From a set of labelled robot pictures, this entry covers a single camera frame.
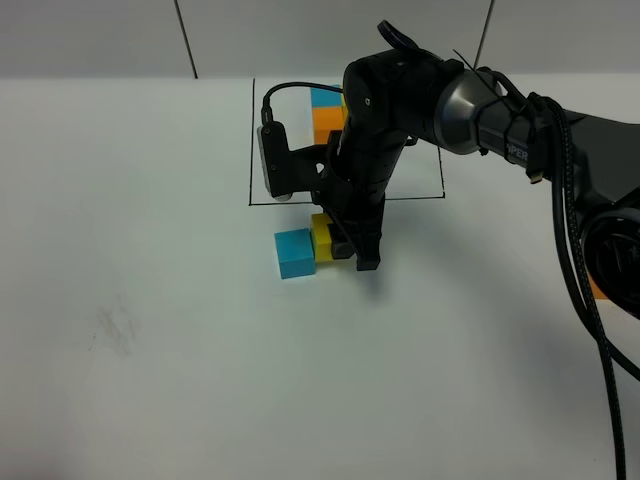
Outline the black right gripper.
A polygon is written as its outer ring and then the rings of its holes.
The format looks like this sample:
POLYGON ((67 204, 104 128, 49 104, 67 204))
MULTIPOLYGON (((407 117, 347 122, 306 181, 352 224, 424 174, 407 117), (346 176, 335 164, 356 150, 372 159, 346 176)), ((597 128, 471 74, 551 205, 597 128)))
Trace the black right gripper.
POLYGON ((402 131, 345 129, 289 153, 287 191, 309 192, 330 215, 333 259, 356 255, 358 271, 378 268, 386 189, 404 147, 402 131))

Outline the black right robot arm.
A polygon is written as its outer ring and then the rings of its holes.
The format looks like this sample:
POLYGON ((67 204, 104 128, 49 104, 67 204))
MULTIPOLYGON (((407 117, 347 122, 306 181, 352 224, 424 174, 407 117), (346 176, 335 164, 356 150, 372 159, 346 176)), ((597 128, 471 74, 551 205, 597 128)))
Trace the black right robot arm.
POLYGON ((598 287, 639 312, 639 128, 523 94, 502 73, 444 60, 388 22, 384 52, 350 63, 348 110, 325 146, 265 154, 273 197, 307 192, 342 229, 361 269, 380 261, 385 191, 403 149, 419 140, 457 155, 494 153, 532 183, 550 181, 554 230, 571 251, 564 273, 582 302, 598 287))

